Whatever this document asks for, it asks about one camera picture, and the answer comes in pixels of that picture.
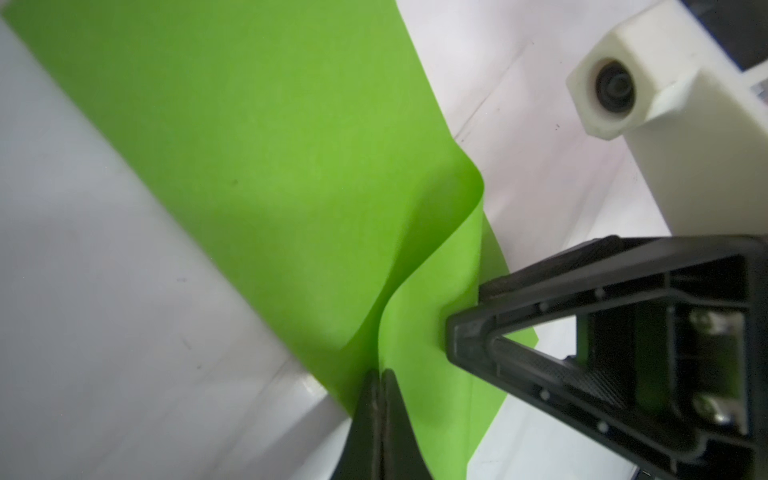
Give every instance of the white table surface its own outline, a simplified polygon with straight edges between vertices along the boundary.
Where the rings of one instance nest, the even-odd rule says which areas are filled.
[[[647,0],[400,0],[512,269],[667,228],[566,74]],[[573,325],[538,329],[574,348]],[[0,475],[326,479],[346,414],[0,23]],[[618,480],[632,465],[508,397],[469,478]]]

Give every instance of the green fabric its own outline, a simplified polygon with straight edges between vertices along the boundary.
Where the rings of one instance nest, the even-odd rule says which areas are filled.
[[[5,17],[330,393],[351,411],[365,371],[393,368],[435,479],[464,478],[504,396],[448,363],[445,318],[476,301],[482,243],[486,274],[505,265],[395,2]]]

